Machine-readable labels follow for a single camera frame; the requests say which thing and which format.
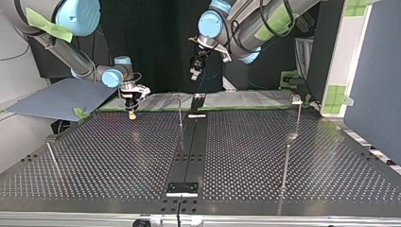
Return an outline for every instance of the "robot end effector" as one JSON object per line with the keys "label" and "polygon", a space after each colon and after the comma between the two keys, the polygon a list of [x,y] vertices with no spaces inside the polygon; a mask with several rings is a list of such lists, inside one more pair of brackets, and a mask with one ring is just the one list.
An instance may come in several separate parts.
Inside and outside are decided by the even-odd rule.
{"label": "robot end effector", "polygon": [[70,28],[75,36],[88,36],[96,31],[100,21],[98,0],[1,0],[0,10],[17,29],[36,39],[70,67],[75,78],[101,80],[108,87],[119,87],[126,99],[126,109],[131,118],[136,118],[133,116],[136,116],[138,102],[145,100],[150,89],[136,84],[142,76],[135,79],[134,76],[140,74],[133,73],[129,57],[115,58],[114,66],[95,66],[85,53],[72,44],[31,26],[26,18],[26,9],[39,13],[49,23]]}
{"label": "robot end effector", "polygon": [[320,0],[212,0],[198,23],[199,35],[190,62],[196,80],[212,51],[220,52],[224,62],[231,56],[246,64],[259,56],[262,45],[274,36],[284,37],[294,20]]}

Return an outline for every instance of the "metal rod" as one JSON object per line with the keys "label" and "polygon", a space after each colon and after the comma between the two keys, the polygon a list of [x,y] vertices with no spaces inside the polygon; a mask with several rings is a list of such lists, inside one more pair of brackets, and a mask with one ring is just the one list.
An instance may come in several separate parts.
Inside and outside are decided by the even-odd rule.
{"label": "metal rod", "polygon": [[288,160],[289,160],[289,151],[291,149],[291,145],[287,144],[286,147],[286,159],[284,160],[284,172],[283,172],[283,182],[281,184],[281,189],[286,190],[286,180],[287,180],[287,172],[288,172]]}
{"label": "metal rod", "polygon": [[302,104],[300,104],[300,107],[298,109],[298,118],[297,118],[297,129],[295,133],[298,135],[298,129],[300,127],[300,120],[301,120],[301,110],[302,110]]}
{"label": "metal rod", "polygon": [[180,126],[183,126],[183,113],[181,111],[181,95],[178,94],[178,113],[180,115]]}

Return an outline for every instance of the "black curtain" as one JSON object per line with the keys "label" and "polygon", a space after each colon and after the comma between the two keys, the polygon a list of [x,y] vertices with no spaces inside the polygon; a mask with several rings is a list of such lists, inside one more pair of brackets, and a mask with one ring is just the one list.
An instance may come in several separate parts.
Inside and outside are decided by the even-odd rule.
{"label": "black curtain", "polygon": [[222,61],[215,52],[206,73],[192,81],[189,61],[198,20],[210,0],[101,0],[101,25],[114,58],[128,55],[140,83],[153,93],[218,92],[222,89]]}

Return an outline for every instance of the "white panel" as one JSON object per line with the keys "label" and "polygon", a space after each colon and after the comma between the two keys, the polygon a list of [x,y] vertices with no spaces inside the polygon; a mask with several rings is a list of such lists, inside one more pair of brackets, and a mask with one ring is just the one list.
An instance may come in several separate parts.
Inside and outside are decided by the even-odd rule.
{"label": "white panel", "polygon": [[[367,7],[364,16],[342,17],[339,35],[336,40],[333,60],[331,62],[326,87],[323,96],[323,106],[329,85],[346,86],[345,93],[349,96],[357,70],[357,62],[365,38],[366,27],[372,11],[372,5]],[[323,113],[325,117],[344,117],[346,105],[342,105],[339,114]]]}
{"label": "white panel", "polygon": [[[27,41],[0,14],[0,60],[18,56],[27,48]],[[0,111],[45,86],[30,48],[22,57],[0,61]],[[43,145],[45,137],[52,133],[52,121],[0,114],[0,172]]]}
{"label": "white panel", "polygon": [[40,117],[2,115],[0,119],[0,173],[44,144],[52,134],[54,120]]}
{"label": "white panel", "polygon": [[[0,14],[0,60],[18,56],[28,43]],[[0,61],[0,103],[43,89],[46,86],[40,78],[36,62],[30,49],[24,56]]]}

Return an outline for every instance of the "metal bracket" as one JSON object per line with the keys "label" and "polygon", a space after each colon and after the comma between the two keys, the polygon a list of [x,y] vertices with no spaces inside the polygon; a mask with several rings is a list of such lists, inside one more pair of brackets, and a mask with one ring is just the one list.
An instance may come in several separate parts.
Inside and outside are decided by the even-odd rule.
{"label": "metal bracket", "polygon": [[169,183],[167,197],[194,198],[198,196],[198,183]]}

